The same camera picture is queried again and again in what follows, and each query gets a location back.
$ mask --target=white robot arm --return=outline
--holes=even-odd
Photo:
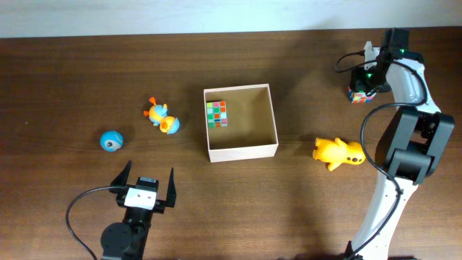
[[[433,102],[424,80],[423,59],[418,53],[407,51],[408,39],[409,31],[392,29],[384,35],[380,48],[367,42],[364,67],[356,68],[362,72],[352,73],[356,77],[352,82],[367,86],[369,90],[389,87],[397,103],[415,104],[425,98],[426,101],[413,107],[397,107],[398,112],[379,141],[375,162],[394,177],[401,188],[401,198],[396,201],[396,185],[378,171],[370,207],[362,227],[346,249],[345,259],[388,258],[388,247],[407,201],[424,178],[435,170],[454,127],[453,118],[441,114]],[[415,132],[427,141],[424,144],[411,141]],[[394,213],[378,235],[367,243],[383,225],[395,203],[398,206]]]

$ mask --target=blue ball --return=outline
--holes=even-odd
[[[100,144],[104,150],[114,152],[122,147],[123,137],[116,131],[107,131],[101,136]]]

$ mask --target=rubik's cube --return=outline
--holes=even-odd
[[[225,101],[207,103],[207,123],[209,127],[222,127],[228,125]]]
[[[372,94],[370,97],[366,96],[364,91],[353,92],[351,88],[348,87],[348,94],[349,100],[356,104],[356,103],[370,103],[370,101],[375,97],[375,94]]]

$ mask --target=orange and blue toy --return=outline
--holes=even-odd
[[[153,106],[149,111],[143,111],[144,116],[149,117],[149,120],[154,126],[159,126],[160,131],[166,134],[174,134],[180,128],[180,121],[173,116],[167,116],[167,104],[158,105],[154,97],[149,101]]]

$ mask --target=open box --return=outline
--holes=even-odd
[[[209,128],[208,102],[225,101],[227,126]],[[278,147],[268,84],[204,90],[210,162],[273,157]]]

